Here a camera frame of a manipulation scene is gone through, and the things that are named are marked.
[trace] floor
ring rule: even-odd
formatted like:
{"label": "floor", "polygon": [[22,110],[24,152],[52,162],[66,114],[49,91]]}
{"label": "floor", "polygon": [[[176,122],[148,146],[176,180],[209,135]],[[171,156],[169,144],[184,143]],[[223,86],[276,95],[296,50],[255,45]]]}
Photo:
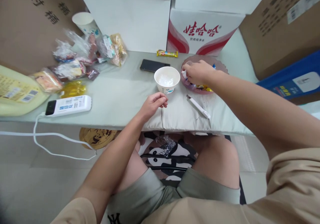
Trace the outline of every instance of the floor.
{"label": "floor", "polygon": [[[33,124],[0,122],[1,131],[32,132]],[[79,128],[40,124],[37,132],[58,132],[78,139]],[[233,136],[247,203],[263,197],[268,157],[255,137]],[[90,161],[51,156],[32,137],[1,136],[0,223],[50,223],[78,189],[97,157]],[[89,158],[93,152],[58,137],[38,142],[55,153]]]}

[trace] left hand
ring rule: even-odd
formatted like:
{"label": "left hand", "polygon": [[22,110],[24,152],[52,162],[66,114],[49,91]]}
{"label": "left hand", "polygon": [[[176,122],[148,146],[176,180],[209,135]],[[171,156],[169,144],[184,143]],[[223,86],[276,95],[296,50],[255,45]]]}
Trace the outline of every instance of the left hand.
{"label": "left hand", "polygon": [[163,93],[158,92],[147,97],[140,111],[142,119],[147,122],[157,111],[158,108],[167,107],[168,98]]}

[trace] hand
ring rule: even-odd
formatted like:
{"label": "hand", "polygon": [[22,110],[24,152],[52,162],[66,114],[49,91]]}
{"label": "hand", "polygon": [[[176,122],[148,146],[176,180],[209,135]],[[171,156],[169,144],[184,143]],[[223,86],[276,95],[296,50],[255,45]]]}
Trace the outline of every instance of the hand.
{"label": "hand", "polygon": [[183,65],[182,70],[187,71],[188,81],[195,85],[209,85],[210,76],[216,70],[208,63],[200,60],[198,63],[191,63]]}
{"label": "hand", "polygon": [[142,105],[140,111],[137,113],[141,118],[147,122],[157,111],[158,108],[167,107],[168,98],[163,93],[158,92],[147,97],[147,100]]}

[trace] white pen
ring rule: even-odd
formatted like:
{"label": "white pen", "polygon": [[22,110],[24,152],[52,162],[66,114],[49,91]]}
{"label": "white pen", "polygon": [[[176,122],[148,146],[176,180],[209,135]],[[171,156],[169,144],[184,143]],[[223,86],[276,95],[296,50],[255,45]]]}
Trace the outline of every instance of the white pen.
{"label": "white pen", "polygon": [[192,97],[187,94],[187,98],[193,103],[193,105],[208,119],[210,119],[210,115],[207,111],[205,111]]}

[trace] beige shirt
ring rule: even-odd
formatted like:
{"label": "beige shirt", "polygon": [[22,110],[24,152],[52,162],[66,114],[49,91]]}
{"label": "beige shirt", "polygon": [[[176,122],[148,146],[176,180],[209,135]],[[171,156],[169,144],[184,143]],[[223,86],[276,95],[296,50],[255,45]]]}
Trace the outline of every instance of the beige shirt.
{"label": "beige shirt", "polygon": [[[320,223],[320,148],[298,149],[273,158],[267,196],[249,205],[183,198],[161,206],[143,223]],[[96,223],[91,202],[71,201],[52,222]]]}

